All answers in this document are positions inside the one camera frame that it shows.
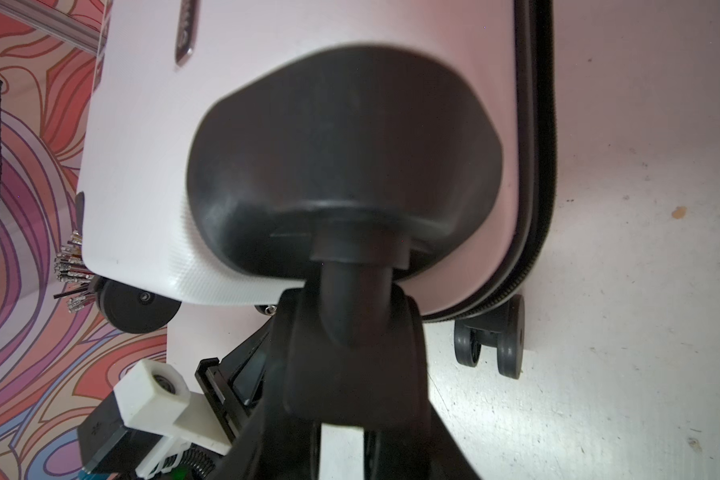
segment white tabletop surface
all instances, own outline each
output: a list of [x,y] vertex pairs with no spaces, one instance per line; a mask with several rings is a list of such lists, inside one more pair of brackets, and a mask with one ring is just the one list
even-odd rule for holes
[[[452,324],[426,326],[430,398],[484,478],[720,478],[720,0],[555,14],[560,174],[524,372],[491,349],[462,367]],[[191,379],[264,319],[183,306],[168,361]]]

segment black spring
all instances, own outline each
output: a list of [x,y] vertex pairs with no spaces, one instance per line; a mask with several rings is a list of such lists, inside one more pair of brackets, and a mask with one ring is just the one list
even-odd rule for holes
[[181,462],[179,462],[177,467],[187,467],[191,469],[192,473],[202,480],[213,472],[216,464],[203,451],[192,447],[182,454]]

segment colorful patterned wallpaper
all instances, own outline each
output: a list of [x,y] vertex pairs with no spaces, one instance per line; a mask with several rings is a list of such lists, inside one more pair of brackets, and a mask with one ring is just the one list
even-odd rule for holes
[[[101,0],[44,3],[98,28]],[[161,330],[114,330],[95,308],[52,295],[52,260],[74,228],[94,58],[0,14],[0,480],[71,479],[75,427],[142,358],[164,360]]]

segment brown stain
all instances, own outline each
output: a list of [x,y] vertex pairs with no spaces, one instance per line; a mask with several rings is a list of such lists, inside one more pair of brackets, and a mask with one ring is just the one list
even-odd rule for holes
[[688,446],[691,447],[691,449],[696,453],[702,452],[699,440],[695,439],[694,437],[688,437]]
[[680,220],[684,216],[686,216],[686,212],[688,211],[688,208],[685,206],[678,206],[675,208],[675,211],[672,212],[672,218],[676,220]]

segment caster wheel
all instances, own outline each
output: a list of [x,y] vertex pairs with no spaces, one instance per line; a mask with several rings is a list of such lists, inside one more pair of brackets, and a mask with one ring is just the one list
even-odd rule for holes
[[456,320],[454,322],[456,361],[464,366],[476,366],[480,360],[481,348],[477,332],[466,326],[461,320]]
[[498,334],[496,345],[499,373],[511,379],[519,379],[525,341],[525,302],[522,295],[509,299],[507,320],[507,329]]
[[107,279],[96,293],[96,304],[116,329],[148,333],[164,327],[181,302]]
[[256,311],[262,315],[272,316],[277,312],[277,305],[256,305]]

